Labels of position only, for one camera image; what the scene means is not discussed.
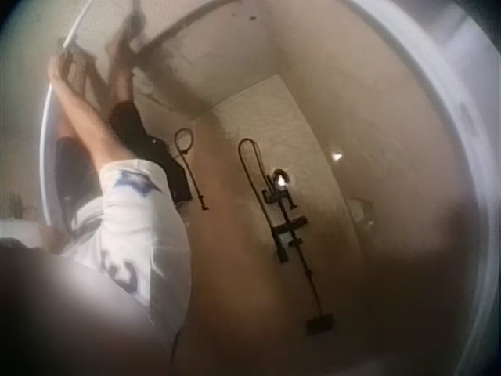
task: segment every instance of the white t-shirt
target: white t-shirt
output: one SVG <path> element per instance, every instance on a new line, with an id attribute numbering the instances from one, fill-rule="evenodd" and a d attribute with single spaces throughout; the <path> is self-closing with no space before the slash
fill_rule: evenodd
<path id="1" fill-rule="evenodd" d="M 107 275 L 140 302 L 166 345 L 188 309 L 191 256 L 164 170 L 143 161 L 107 164 L 99 173 L 103 196 L 76 215 L 74 230 L 101 218 L 100 227 L 63 256 Z"/>

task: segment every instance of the beige wall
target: beige wall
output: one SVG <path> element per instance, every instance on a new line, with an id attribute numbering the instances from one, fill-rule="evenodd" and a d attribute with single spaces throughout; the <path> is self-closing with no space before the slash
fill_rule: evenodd
<path id="1" fill-rule="evenodd" d="M 438 349 L 457 339 L 474 261 L 472 195 L 453 134 L 415 74 L 343 2 L 261 4 L 279 73 L 344 197 L 373 205 L 374 224 L 359 229 L 365 356 L 427 354 L 425 370 L 438 372 Z M 338 163 L 335 150 L 344 152 Z"/>
<path id="2" fill-rule="evenodd" d="M 326 311 L 346 322 L 356 314 L 353 300 L 363 264 L 337 184 L 278 76 L 217 106 L 194 121 L 193 129 L 193 171 L 211 209 L 201 211 L 193 202 L 186 216 L 195 287 L 178 363 L 189 374 L 294 368 L 312 355 L 305 321 L 315 316 L 315 306 L 294 251 L 289 250 L 290 262 L 282 266 L 274 255 L 275 245 L 240 164 L 238 142 L 255 139 L 267 170 L 289 173 L 298 204 L 293 214 L 309 221 L 301 236 Z M 254 173 L 254 159 L 246 157 Z M 280 224 L 277 208 L 270 211 Z M 342 336 L 344 329 L 322 341 Z"/>

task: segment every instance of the black shower fixture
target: black shower fixture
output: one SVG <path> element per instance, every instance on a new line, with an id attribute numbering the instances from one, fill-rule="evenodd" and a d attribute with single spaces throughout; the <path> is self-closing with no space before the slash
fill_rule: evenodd
<path id="1" fill-rule="evenodd" d="M 254 156 L 256 157 L 256 160 L 258 162 L 259 172 L 261 173 L 261 177 L 266 186 L 266 188 L 261 191 L 261 195 L 254 185 L 251 174 L 249 173 L 245 160 L 243 159 L 242 149 L 245 143 L 249 143 L 253 148 Z M 320 301 L 319 293 L 316 289 L 315 282 L 313 281 L 313 272 L 309 268 L 308 263 L 306 262 L 305 255 L 303 254 L 303 251 L 301 249 L 303 240 L 297 237 L 296 234 L 297 230 L 308 224 L 308 220 L 303 215 L 297 217 L 296 219 L 290 219 L 289 214 L 286 210 L 286 206 L 284 204 L 284 201 L 289 204 L 289 210 L 294 210 L 297 208 L 297 205 L 294 203 L 288 189 L 290 183 L 288 174 L 284 170 L 277 169 L 272 173 L 271 176 L 266 175 L 265 166 L 261 157 L 261 150 L 259 149 L 259 145 L 253 139 L 242 139 L 238 145 L 238 154 L 240 156 L 240 162 L 242 162 L 243 170 L 245 171 L 250 187 L 254 191 L 254 195 L 258 200 L 259 206 L 261 207 L 263 215 L 265 216 L 266 222 L 268 223 L 269 229 L 272 233 L 279 262 L 285 263 L 289 261 L 289 256 L 281 239 L 281 236 L 286 233 L 290 234 L 290 237 L 292 239 L 287 243 L 287 245 L 296 249 L 297 254 L 299 255 L 299 259 L 301 260 L 303 271 L 305 272 L 305 276 L 308 280 L 308 284 L 312 291 L 313 298 L 315 299 L 316 307 L 319 313 L 317 317 L 307 321 L 306 329 L 308 335 L 323 333 L 332 330 L 334 327 L 333 315 L 324 314 L 323 312 L 322 302 Z M 278 204 L 284 222 L 279 224 L 278 226 L 274 226 L 271 217 L 265 207 L 265 204 Z"/>
<path id="2" fill-rule="evenodd" d="M 185 147 L 184 149 L 179 146 L 179 140 L 180 140 L 180 136 L 182 133 L 185 133 L 189 136 L 189 145 L 187 147 Z M 198 196 L 198 200 L 200 201 L 200 206 L 202 207 L 202 210 L 209 210 L 209 208 L 205 204 L 204 196 L 200 193 L 200 190 L 198 189 L 198 185 L 196 184 L 196 181 L 195 181 L 195 176 L 193 176 L 191 168 L 189 167 L 189 164 L 185 158 L 185 156 L 188 155 L 188 152 L 193 148 L 194 142 L 195 142 L 195 137 L 193 136 L 193 132 L 191 129 L 188 129 L 188 128 L 179 129 L 174 134 L 175 148 L 177 149 L 179 156 L 181 157 L 183 163 L 185 164 L 186 170 L 188 170 L 189 177 L 191 178 L 191 181 L 193 182 L 193 186 L 195 187 L 195 191 L 196 191 L 196 194 Z"/>

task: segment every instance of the dark shorts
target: dark shorts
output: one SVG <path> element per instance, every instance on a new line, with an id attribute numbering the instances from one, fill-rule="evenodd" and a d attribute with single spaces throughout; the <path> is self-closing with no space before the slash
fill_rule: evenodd
<path id="1" fill-rule="evenodd" d="M 139 159 L 161 166 L 174 202 L 192 199 L 184 168 L 170 155 L 165 141 L 146 133 L 133 102 L 113 108 L 108 124 L 118 139 Z M 82 206 L 102 195 L 99 177 L 88 151 L 70 137 L 56 144 L 56 187 L 66 223 Z"/>

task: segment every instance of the raised arm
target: raised arm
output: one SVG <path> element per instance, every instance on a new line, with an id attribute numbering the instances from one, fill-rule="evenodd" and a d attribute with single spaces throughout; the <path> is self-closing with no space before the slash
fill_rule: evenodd
<path id="1" fill-rule="evenodd" d="M 134 159 L 106 125 L 96 110 L 79 96 L 62 78 L 61 70 L 67 56 L 53 57 L 49 62 L 49 81 L 78 137 L 91 155 L 96 170 L 114 161 Z"/>

